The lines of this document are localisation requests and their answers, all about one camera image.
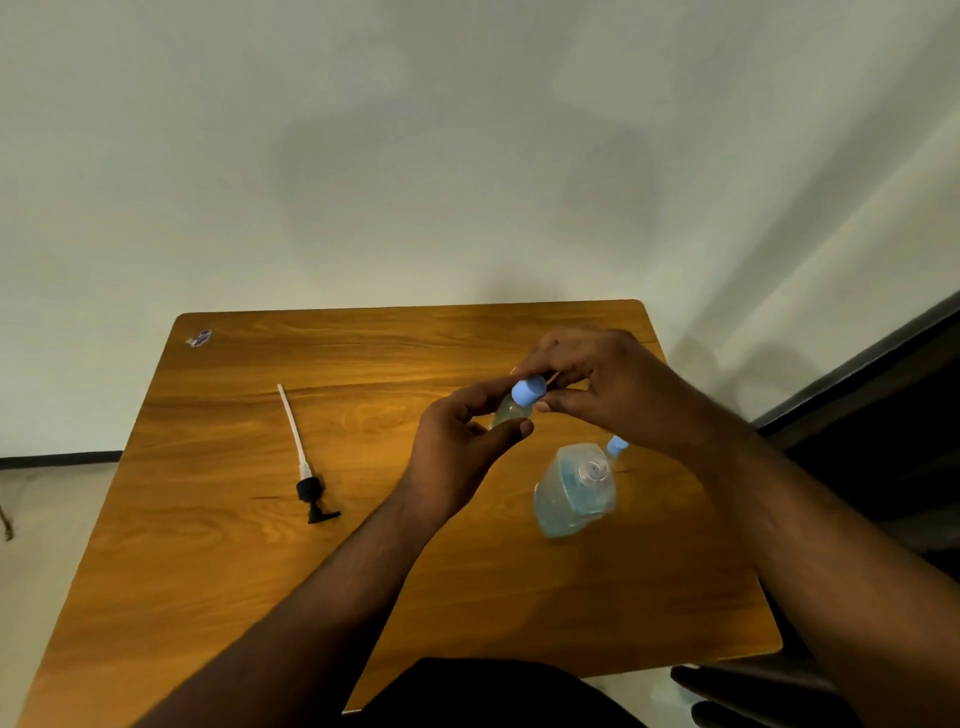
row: forearm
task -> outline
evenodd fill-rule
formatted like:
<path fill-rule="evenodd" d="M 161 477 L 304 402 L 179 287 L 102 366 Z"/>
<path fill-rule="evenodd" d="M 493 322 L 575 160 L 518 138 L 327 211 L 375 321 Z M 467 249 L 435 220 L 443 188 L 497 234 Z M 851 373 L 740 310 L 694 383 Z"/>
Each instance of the forearm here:
<path fill-rule="evenodd" d="M 395 491 L 287 598 L 137 726 L 256 728 L 338 715 L 438 527 Z"/>
<path fill-rule="evenodd" d="M 844 695 L 872 725 L 956 715 L 960 587 L 732 415 L 716 417 L 688 464 Z"/>

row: floor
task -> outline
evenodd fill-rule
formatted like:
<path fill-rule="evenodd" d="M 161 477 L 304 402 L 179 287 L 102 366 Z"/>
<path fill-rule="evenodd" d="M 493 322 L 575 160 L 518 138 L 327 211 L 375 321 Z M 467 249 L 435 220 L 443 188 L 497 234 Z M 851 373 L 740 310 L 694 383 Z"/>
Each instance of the floor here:
<path fill-rule="evenodd" d="M 0 472 L 15 537 L 0 542 L 0 728 L 13 728 L 116 465 Z M 587 680 L 650 728 L 688 728 L 695 696 L 667 669 Z"/>

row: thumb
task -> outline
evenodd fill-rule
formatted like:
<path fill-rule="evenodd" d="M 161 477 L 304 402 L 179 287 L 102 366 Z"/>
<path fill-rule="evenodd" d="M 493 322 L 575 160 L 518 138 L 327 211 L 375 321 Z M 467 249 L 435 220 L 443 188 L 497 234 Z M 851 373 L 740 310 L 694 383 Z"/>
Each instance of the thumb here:
<path fill-rule="evenodd" d="M 586 389 L 555 389 L 540 398 L 538 404 L 546 404 L 546 407 L 538 407 L 538 409 L 546 412 L 563 412 L 578 420 L 592 422 L 589 413 L 595 399 L 596 395 Z"/>
<path fill-rule="evenodd" d="M 534 424 L 526 419 L 507 420 L 477 438 L 477 445 L 488 463 L 516 445 L 534 431 Z"/>

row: hand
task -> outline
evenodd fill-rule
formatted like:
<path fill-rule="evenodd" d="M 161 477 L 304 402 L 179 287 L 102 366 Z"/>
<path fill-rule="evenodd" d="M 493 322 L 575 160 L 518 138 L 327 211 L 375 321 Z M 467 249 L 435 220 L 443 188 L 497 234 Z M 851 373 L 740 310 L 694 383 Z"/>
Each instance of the hand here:
<path fill-rule="evenodd" d="M 526 419 L 489 431 L 472 421 L 493 412 L 516 382 L 517 377 L 504 376 L 473 384 L 433 402 L 420 417 L 397 491 L 436 528 L 469 503 L 500 455 L 534 431 Z"/>
<path fill-rule="evenodd" d="M 635 445 L 686 462 L 691 449 L 735 416 L 673 373 L 629 331 L 557 328 L 514 369 L 518 378 L 556 378 L 535 405 L 599 425 Z M 586 379 L 588 389 L 567 389 Z"/>

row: white wall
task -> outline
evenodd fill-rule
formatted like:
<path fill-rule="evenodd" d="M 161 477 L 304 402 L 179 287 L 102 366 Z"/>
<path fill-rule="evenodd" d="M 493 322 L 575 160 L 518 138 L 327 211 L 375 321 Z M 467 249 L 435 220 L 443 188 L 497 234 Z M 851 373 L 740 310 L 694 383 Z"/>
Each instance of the white wall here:
<path fill-rule="evenodd" d="M 958 0 L 0 9 L 0 456 L 188 310 L 636 297 L 747 416 L 960 287 Z"/>

